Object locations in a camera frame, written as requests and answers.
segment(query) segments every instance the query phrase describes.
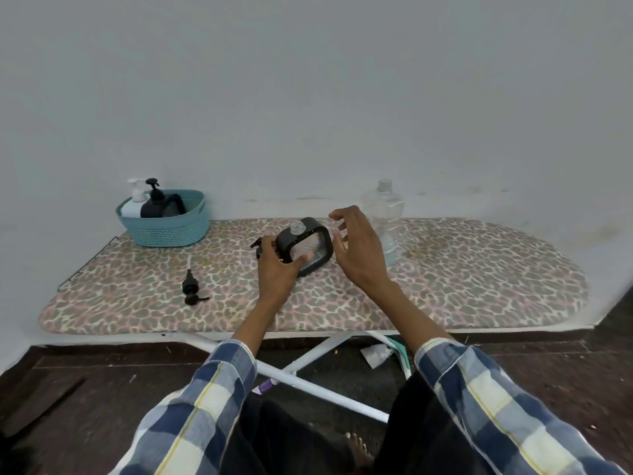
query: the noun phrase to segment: teal basket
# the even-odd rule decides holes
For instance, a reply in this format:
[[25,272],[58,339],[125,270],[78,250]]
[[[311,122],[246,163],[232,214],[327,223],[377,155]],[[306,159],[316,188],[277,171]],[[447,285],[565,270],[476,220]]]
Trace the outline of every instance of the teal basket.
[[163,193],[178,193],[187,212],[184,215],[166,218],[128,218],[121,216],[121,207],[130,200],[129,198],[116,207],[116,215],[136,244],[174,247],[192,245],[200,241],[209,230],[210,219],[204,194],[198,190],[163,190]]

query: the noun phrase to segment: right hand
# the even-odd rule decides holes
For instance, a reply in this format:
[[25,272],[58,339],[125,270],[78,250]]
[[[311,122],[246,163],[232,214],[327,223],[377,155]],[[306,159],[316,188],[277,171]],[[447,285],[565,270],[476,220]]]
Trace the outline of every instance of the right hand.
[[[344,220],[334,232],[336,261],[354,285],[370,297],[372,292],[391,283],[382,245],[365,214],[356,205],[330,213],[333,220]],[[347,235],[340,231],[347,229]]]

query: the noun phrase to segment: bare foot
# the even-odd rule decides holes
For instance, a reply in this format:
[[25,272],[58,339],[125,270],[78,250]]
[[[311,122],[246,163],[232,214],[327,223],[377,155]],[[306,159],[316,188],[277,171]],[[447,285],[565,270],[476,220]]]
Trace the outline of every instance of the bare foot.
[[345,433],[347,438],[347,444],[349,445],[352,455],[354,456],[354,463],[358,468],[371,467],[374,464],[374,458],[367,451],[367,445],[364,444],[363,439],[355,433]]

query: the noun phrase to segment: shirt cuff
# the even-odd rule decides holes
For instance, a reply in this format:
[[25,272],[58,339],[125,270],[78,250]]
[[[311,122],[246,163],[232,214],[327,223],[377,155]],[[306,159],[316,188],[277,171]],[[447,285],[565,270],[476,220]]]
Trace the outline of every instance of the shirt cuff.
[[431,388],[457,362],[468,349],[449,338],[432,338],[415,354],[415,366]]
[[247,390],[250,390],[257,376],[257,360],[250,349],[239,340],[229,338],[221,342],[206,360],[224,362],[232,365]]

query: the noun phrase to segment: metal frame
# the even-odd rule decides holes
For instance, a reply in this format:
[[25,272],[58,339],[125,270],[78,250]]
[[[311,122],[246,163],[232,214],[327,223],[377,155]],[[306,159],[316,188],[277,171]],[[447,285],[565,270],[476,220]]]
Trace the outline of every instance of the metal frame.
[[[371,417],[383,423],[387,423],[387,420],[389,419],[389,414],[386,414],[385,412],[381,412],[380,410],[377,410],[376,408],[372,408],[368,405],[365,405],[364,403],[360,403],[359,401],[340,395],[339,393],[336,393],[332,390],[328,390],[327,388],[323,388],[319,385],[308,382],[302,378],[299,378],[296,375],[298,370],[312,363],[319,357],[326,354],[328,351],[335,349],[338,345],[343,343],[348,338],[351,338],[353,336],[360,336],[360,335],[372,336],[376,338],[376,340],[379,340],[385,343],[386,345],[389,345],[390,347],[395,348],[396,353],[398,354],[398,359],[400,360],[400,365],[402,367],[403,373],[405,374],[405,378],[409,378],[411,376],[411,370],[409,370],[409,368],[407,367],[407,364],[404,361],[403,356],[400,354],[400,352],[398,351],[396,346],[392,343],[392,341],[389,338],[385,337],[383,334],[374,332],[374,331],[338,332],[335,335],[332,335],[331,337],[322,341],[320,344],[315,346],[312,350],[308,351],[304,355],[301,355],[298,359],[296,359],[290,365],[285,367],[283,370],[279,368],[275,368],[272,365],[265,364],[264,362],[261,362],[258,360],[257,373],[264,375],[266,377],[269,377],[270,380],[262,383],[261,385],[253,389],[253,391],[256,393],[260,393],[262,391],[267,390],[268,388],[270,388],[271,386],[277,383],[284,383],[298,390],[305,391],[306,393],[310,393],[311,395],[314,395],[321,399],[331,401],[332,403],[335,403],[336,405],[339,405],[340,407],[349,408],[350,410],[357,412],[359,414],[366,415],[368,417]],[[216,347],[219,345],[218,342],[211,341],[208,338],[197,333],[179,332],[179,333],[171,333],[169,334],[169,336],[170,338],[176,341],[187,343],[191,346],[195,346],[196,348],[207,351],[209,353],[214,351]]]

